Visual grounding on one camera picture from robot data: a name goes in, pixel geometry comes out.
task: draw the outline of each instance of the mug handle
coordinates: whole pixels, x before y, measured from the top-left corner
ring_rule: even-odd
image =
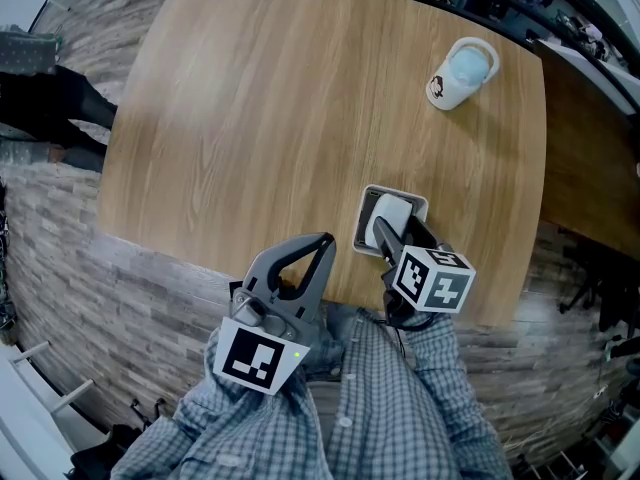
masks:
[[[451,58],[456,53],[458,53],[458,50],[460,48],[468,44],[481,46],[489,52],[489,54],[491,55],[491,59],[493,60],[493,65],[491,66],[489,73],[487,73],[487,76],[482,81],[482,84],[484,85],[489,80],[491,80],[491,78],[493,78],[493,75],[495,75],[500,69],[500,57],[498,56],[498,52],[496,52],[495,48],[487,43],[484,39],[480,39],[479,37],[463,37],[461,39],[458,39],[455,43],[453,43],[453,46],[451,47],[451,50],[449,50],[449,53],[447,53],[447,63],[451,62]]]

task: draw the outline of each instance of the wooden table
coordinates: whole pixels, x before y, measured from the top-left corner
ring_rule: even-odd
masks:
[[[540,218],[640,260],[640,180],[628,119],[557,53],[541,43],[536,53],[547,94]]]
[[[425,85],[462,36],[502,69],[451,112]],[[261,250],[329,231],[325,297],[382,308],[386,266],[351,241],[365,185],[425,196],[478,271],[465,312],[510,321],[545,163],[540,60],[409,0],[167,0],[118,110],[99,201],[112,235],[241,278]]]

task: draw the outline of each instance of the black and white marker cube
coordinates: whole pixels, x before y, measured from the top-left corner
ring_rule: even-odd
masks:
[[[476,275],[461,254],[411,245],[398,265],[393,287],[416,311],[459,313]]]
[[[309,347],[225,317],[220,326],[213,373],[275,395],[307,352]]]

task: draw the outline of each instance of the cord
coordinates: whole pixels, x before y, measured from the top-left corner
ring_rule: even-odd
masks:
[[[400,346],[400,352],[402,352],[402,357],[406,359],[407,354],[404,350],[404,344],[402,343],[402,338],[400,337],[400,331],[395,327],[393,329],[396,331],[396,336],[398,337],[398,345]]]
[[[422,322],[419,325],[410,325],[410,326],[405,326],[405,325],[396,325],[394,326],[396,329],[400,329],[401,331],[404,332],[415,332],[415,331],[424,331],[427,327],[429,327],[431,325],[431,323],[433,322],[433,319],[436,317],[437,313],[434,313],[433,315],[431,315],[426,322]]]

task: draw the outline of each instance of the blue lid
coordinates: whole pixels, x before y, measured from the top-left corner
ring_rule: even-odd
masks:
[[[464,46],[451,58],[451,74],[465,85],[480,85],[489,74],[489,60],[478,48]]]

